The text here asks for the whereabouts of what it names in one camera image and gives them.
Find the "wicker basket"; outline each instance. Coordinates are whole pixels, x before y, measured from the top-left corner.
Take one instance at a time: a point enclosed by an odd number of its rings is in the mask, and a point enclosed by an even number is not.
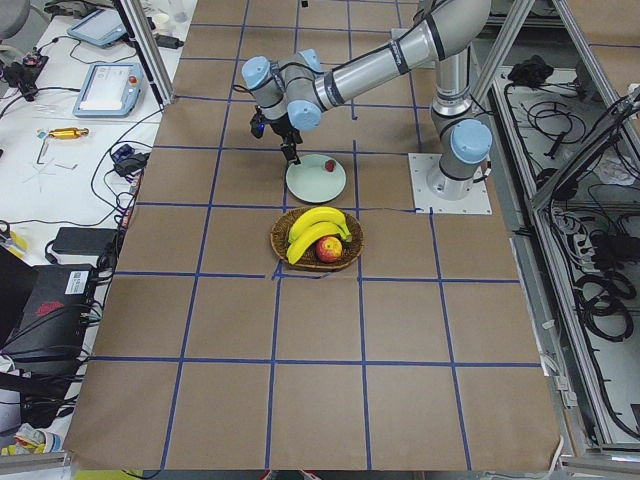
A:
[[[312,270],[321,272],[332,272],[341,270],[351,265],[362,253],[364,247],[364,237],[360,223],[352,215],[343,212],[347,219],[347,227],[351,232],[351,243],[343,242],[342,256],[334,263],[324,263],[318,260],[315,252],[315,244],[311,245],[302,258],[295,265],[291,265],[287,260],[287,248],[289,248],[289,229],[294,222],[307,210],[313,207],[296,208],[289,210],[282,215],[271,229],[271,246],[273,251],[285,265],[298,270]]]

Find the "banana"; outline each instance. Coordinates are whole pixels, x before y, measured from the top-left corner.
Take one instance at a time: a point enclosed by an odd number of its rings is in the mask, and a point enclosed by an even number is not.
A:
[[[307,228],[287,249],[287,260],[292,265],[298,263],[304,252],[313,243],[327,235],[340,235],[342,230],[333,222],[318,222]]]
[[[335,223],[340,227],[340,232],[338,232],[340,238],[345,242],[351,241],[351,232],[347,227],[344,213],[337,208],[321,206],[307,210],[293,223],[289,229],[289,243],[295,242],[303,232],[318,222]]]

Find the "light blue device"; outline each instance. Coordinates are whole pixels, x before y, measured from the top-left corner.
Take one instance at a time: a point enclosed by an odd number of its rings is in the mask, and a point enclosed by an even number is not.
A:
[[[70,37],[106,48],[127,33],[115,10],[96,10],[67,30]]]
[[[73,107],[76,117],[126,117],[138,100],[144,73],[139,63],[96,63]]]

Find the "red logo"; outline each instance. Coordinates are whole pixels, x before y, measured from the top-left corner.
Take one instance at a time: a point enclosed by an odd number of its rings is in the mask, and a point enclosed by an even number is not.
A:
[[[64,303],[59,302],[58,300],[55,302],[44,302],[38,307],[38,310],[36,310],[36,316],[43,317],[62,307],[64,307]]]

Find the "white plate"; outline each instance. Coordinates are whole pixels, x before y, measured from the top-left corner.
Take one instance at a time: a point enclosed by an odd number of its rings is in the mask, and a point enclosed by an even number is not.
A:
[[[333,172],[324,168],[328,160],[335,162]],[[335,159],[326,155],[304,155],[300,164],[287,169],[287,187],[303,202],[325,203],[336,198],[347,183],[347,174]]]

